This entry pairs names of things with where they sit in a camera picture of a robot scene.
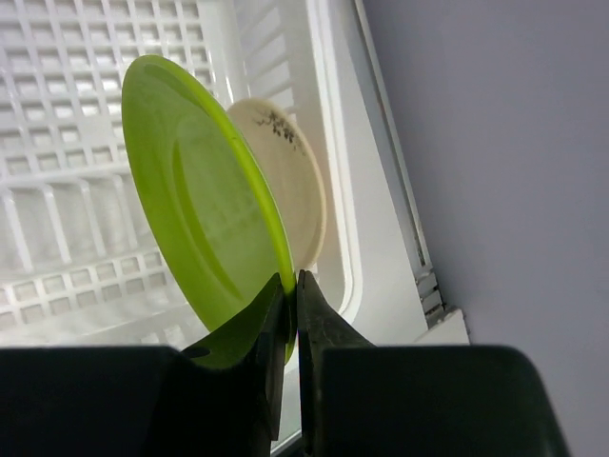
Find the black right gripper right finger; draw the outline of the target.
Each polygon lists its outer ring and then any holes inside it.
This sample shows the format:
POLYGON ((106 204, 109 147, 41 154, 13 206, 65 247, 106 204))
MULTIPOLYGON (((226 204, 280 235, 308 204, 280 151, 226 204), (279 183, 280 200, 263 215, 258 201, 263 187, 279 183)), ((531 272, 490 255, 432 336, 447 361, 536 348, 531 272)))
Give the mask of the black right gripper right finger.
POLYGON ((502 346, 376 346, 308 271, 296 287, 309 456, 566 456, 536 367, 502 346))

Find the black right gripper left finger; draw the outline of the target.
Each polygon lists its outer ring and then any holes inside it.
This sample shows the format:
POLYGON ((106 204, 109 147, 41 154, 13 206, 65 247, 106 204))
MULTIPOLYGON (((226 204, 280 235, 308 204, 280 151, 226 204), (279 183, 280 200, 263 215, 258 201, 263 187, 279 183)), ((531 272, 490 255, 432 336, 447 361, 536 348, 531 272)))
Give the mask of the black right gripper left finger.
POLYGON ((5 456, 266 456, 278 438, 285 294, 272 277, 184 350, 7 348, 5 456))

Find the green plate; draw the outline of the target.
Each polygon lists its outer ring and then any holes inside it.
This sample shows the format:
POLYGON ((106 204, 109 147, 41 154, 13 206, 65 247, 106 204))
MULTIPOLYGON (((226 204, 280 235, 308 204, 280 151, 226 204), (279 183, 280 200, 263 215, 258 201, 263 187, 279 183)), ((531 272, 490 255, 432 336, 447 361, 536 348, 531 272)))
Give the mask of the green plate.
POLYGON ((136 58, 122 88, 132 178, 153 237, 207 329, 207 368, 243 359, 262 330, 263 288, 296 287, 285 229, 253 153, 226 110, 190 73, 136 58))

